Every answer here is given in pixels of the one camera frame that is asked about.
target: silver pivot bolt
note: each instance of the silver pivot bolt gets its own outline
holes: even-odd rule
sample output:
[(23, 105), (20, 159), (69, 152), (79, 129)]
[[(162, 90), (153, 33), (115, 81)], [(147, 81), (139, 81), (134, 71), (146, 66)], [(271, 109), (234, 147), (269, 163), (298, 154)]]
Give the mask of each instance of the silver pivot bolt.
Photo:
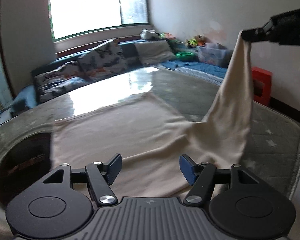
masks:
[(200, 203), (202, 201), (202, 198), (199, 197), (199, 196), (196, 196), (196, 195), (192, 195), (192, 196), (187, 197), (186, 201), (189, 202), (189, 203), (197, 204), (197, 203)]
[(115, 198), (113, 196), (110, 195), (105, 195), (100, 197), (100, 202), (104, 203), (104, 204), (111, 204), (112, 202), (115, 201)]

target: ridged gray surface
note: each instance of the ridged gray surface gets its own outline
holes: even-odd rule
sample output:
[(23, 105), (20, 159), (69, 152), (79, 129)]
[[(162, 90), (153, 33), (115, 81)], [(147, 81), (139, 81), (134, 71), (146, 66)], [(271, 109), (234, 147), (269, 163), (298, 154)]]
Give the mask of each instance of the ridged gray surface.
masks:
[(214, 228), (199, 208), (177, 198), (123, 198), (114, 207), (100, 208), (71, 240), (232, 240)]

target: cream towel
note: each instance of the cream towel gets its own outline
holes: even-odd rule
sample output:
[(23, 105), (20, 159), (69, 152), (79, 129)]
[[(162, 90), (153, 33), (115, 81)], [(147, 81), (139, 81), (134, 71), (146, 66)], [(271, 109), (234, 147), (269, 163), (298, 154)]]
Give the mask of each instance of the cream towel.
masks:
[(250, 44), (239, 35), (227, 74), (202, 122), (188, 122), (151, 93), (88, 114), (54, 122), (52, 160), (83, 168), (121, 153), (122, 170), (111, 186), (122, 196), (181, 195), (187, 182), (179, 156), (228, 169), (246, 146), (252, 112)]

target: black robotic gripper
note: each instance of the black robotic gripper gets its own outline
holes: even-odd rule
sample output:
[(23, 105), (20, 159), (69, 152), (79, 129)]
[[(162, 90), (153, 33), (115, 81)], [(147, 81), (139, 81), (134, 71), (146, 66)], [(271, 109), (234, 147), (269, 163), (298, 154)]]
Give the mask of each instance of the black robotic gripper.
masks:
[[(183, 201), (123, 197), (118, 202), (109, 187), (122, 167), (117, 154), (84, 169), (61, 164), (16, 196), (6, 218), (19, 240), (262, 240), (289, 233), (293, 204), (243, 166), (222, 170), (187, 155), (180, 156), (179, 164), (193, 186)], [(72, 189), (73, 183), (87, 184), (94, 207)], [(215, 184), (225, 184), (226, 190), (211, 199)]]

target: sofa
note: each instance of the sofa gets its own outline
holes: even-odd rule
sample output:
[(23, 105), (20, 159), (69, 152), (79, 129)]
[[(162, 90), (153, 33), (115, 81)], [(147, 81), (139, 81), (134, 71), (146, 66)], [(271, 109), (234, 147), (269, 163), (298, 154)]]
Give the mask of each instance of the sofa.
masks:
[[(117, 73), (112, 73), (107, 75), (105, 78), (109, 78), (111, 76), (115, 76), (118, 74), (122, 74), (128, 71), (132, 71), (135, 69), (138, 69), (142, 67), (141, 62), (138, 59), (138, 51), (136, 49), (135, 43), (144, 42), (145, 40), (135, 40), (135, 41), (127, 41), (127, 42), (119, 42), (118, 45), (122, 51), (123, 57), (126, 59), (128, 68), (125, 70), (122, 70)], [(25, 112), (29, 109), (34, 108), (38, 104), (40, 104), (40, 93), (39, 93), (39, 85), (37, 84), (36, 77), (47, 73), (54, 71), (64, 65), (65, 63), (76, 61), (79, 59), (80, 56), (87, 54), (88, 52), (92, 51), (93, 49), (84, 50), (81, 52), (77, 52), (65, 57), (58, 58), (57, 60), (47, 64), (43, 65), (41, 67), (38, 67), (31, 71), (31, 79), (32, 84), (23, 88), (20, 93), (16, 96), (14, 99), (10, 112), (12, 117), (15, 117), (22, 112)]]

